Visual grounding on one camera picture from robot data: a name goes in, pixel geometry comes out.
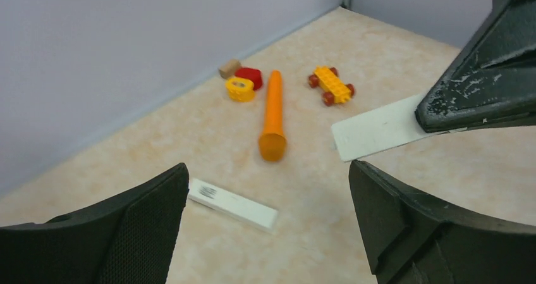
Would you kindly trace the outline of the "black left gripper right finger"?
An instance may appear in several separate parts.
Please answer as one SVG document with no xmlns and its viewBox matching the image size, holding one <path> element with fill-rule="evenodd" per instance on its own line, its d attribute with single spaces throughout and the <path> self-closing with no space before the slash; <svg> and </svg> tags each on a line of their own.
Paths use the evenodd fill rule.
<svg viewBox="0 0 536 284">
<path fill-rule="evenodd" d="M 535 227 L 476 213 L 365 161 L 349 184 L 379 283 L 534 283 Z"/>
</svg>

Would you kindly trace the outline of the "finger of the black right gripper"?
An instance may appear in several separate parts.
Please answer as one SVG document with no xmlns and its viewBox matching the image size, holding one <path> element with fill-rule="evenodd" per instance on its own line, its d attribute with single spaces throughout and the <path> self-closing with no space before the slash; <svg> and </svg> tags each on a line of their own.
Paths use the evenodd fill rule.
<svg viewBox="0 0 536 284">
<path fill-rule="evenodd" d="M 534 126 L 535 0 L 492 0 L 415 116 L 428 133 Z"/>
</svg>

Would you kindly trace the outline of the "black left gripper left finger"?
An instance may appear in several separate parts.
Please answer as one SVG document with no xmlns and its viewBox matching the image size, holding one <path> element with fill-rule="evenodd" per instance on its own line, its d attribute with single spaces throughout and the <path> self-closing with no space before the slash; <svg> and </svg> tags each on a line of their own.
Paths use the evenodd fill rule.
<svg viewBox="0 0 536 284">
<path fill-rule="evenodd" d="M 2 283 L 165 283 L 189 191 L 180 163 L 41 224 L 1 228 Z"/>
</svg>

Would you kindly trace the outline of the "small white remote control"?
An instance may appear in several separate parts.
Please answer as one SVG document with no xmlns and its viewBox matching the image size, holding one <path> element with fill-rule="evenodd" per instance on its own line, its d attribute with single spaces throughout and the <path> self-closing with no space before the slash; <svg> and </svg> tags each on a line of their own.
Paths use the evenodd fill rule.
<svg viewBox="0 0 536 284">
<path fill-rule="evenodd" d="M 441 134 L 425 132 L 415 118 L 424 96 L 416 94 L 334 123 L 331 131 L 340 159 L 350 162 Z"/>
</svg>

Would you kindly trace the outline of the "white remote battery cover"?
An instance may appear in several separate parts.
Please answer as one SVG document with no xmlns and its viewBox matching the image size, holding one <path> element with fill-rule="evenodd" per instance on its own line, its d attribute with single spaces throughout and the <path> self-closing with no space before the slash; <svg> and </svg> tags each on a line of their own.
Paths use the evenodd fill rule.
<svg viewBox="0 0 536 284">
<path fill-rule="evenodd" d="M 197 178 L 189 182 L 188 198 L 265 232 L 274 228 L 278 211 Z"/>
</svg>

